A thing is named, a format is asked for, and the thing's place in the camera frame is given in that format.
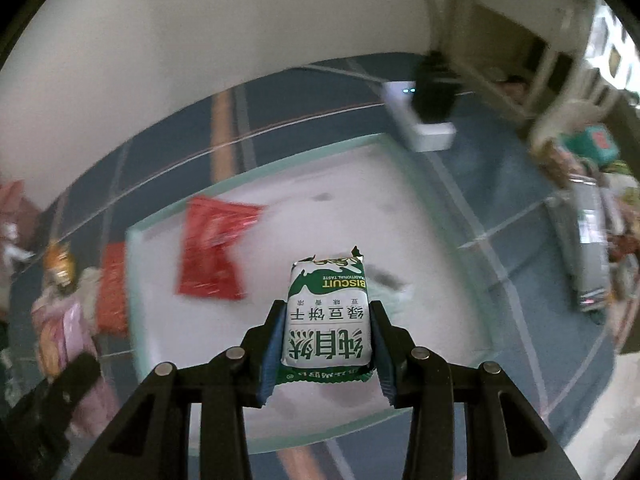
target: blue gripper pad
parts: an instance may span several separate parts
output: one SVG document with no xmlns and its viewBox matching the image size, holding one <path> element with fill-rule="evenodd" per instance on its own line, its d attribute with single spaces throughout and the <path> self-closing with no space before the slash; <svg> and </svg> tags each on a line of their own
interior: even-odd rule
<svg viewBox="0 0 640 480">
<path fill-rule="evenodd" d="M 378 379 L 380 380 L 382 393 L 389 400 L 389 404 L 393 405 L 396 401 L 397 395 L 395 368 L 389 350 L 386 348 L 385 340 L 382 337 L 382 330 L 380 329 L 378 319 L 371 307 L 369 307 L 369 319 L 371 323 L 373 364 L 378 369 Z M 385 319 L 380 321 L 382 323 L 386 322 L 386 325 L 390 327 L 386 314 Z"/>
<path fill-rule="evenodd" d="M 264 351 L 264 358 L 262 359 L 262 366 L 260 367 L 260 385 L 256 393 L 256 398 L 262 405 L 271 397 L 273 389 L 276 386 L 280 359 L 282 357 L 282 341 L 284 339 L 284 321 L 286 315 L 287 309 L 282 308 L 274 324 L 267 348 Z"/>
</svg>

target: orange stripe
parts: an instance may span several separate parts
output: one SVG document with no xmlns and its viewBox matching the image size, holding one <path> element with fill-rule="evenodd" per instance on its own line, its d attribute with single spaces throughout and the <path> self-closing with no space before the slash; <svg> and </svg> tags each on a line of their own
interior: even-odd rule
<svg viewBox="0 0 640 480">
<path fill-rule="evenodd" d="M 211 99 L 211 147 L 227 144 L 211 153 L 211 181 L 225 180 L 236 174 L 235 146 L 233 140 L 232 101 L 229 90 Z"/>
<path fill-rule="evenodd" d="M 326 480 L 309 446 L 281 449 L 278 458 L 290 480 Z"/>
</svg>

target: white tray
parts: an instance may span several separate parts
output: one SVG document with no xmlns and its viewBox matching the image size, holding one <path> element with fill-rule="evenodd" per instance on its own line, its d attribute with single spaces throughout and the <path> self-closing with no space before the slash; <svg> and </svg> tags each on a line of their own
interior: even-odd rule
<svg viewBox="0 0 640 480">
<path fill-rule="evenodd" d="M 286 300 L 294 261 L 344 254 L 356 244 L 366 265 L 414 286 L 413 299 L 392 322 L 408 329 L 416 344 L 457 364 L 477 365 L 486 357 L 491 343 L 480 313 L 423 201 L 386 146 L 390 142 L 382 136 L 341 142 L 203 192 L 268 206 L 236 246 L 247 292 L 243 301 L 174 293 L 186 200 L 133 226 L 127 234 L 127 283 L 139 378 L 159 362 L 202 364 L 238 345 L 248 328 L 264 322 L 273 300 Z M 190 434 L 195 449 L 198 408 Z M 367 383 L 283 384 L 261 410 L 244 410 L 250 452 L 309 444 L 395 413 L 376 375 Z"/>
</svg>

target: orange package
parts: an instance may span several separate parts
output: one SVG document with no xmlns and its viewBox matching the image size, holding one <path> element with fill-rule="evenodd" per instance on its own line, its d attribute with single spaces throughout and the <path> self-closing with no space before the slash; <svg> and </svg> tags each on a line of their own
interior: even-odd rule
<svg viewBox="0 0 640 480">
<path fill-rule="evenodd" d="M 129 332 L 124 257 L 124 242 L 108 244 L 104 248 L 100 291 L 95 306 L 98 333 L 126 336 Z"/>
<path fill-rule="evenodd" d="M 228 250 L 258 221 L 263 206 L 196 196 L 189 200 L 179 294 L 241 300 L 244 292 Z"/>
</svg>

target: white box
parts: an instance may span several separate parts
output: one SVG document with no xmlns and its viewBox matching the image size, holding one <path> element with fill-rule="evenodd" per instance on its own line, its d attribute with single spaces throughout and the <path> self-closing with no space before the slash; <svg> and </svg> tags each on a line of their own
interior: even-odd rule
<svg viewBox="0 0 640 480">
<path fill-rule="evenodd" d="M 411 106 L 414 81 L 382 84 L 382 99 L 414 152 L 448 150 L 456 134 L 452 123 L 424 124 Z"/>
</svg>

